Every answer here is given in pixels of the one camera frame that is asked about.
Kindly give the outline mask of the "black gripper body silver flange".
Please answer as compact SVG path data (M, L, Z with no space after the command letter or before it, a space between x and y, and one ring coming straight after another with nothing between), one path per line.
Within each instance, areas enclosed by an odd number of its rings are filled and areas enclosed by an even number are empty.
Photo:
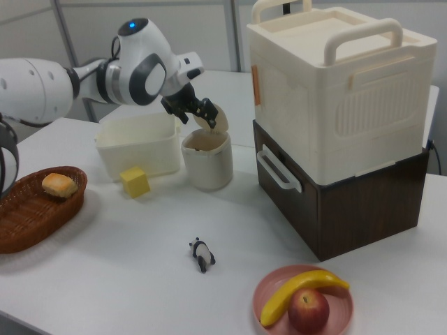
M191 83L186 84L177 93L166 96L170 101L176 101L179 105L184 106L187 112L192 111L193 103L197 100L195 90Z

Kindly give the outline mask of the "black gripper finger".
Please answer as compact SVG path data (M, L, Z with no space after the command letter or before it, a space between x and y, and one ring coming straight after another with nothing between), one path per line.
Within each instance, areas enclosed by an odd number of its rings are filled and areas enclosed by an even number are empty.
M161 99L161 104L168 114L177 117L183 124L187 124L189 117L186 115L187 109L179 105L176 101L170 101L166 97Z
M193 103L191 114L201 128L211 131L217 124L219 111L210 99L204 98Z

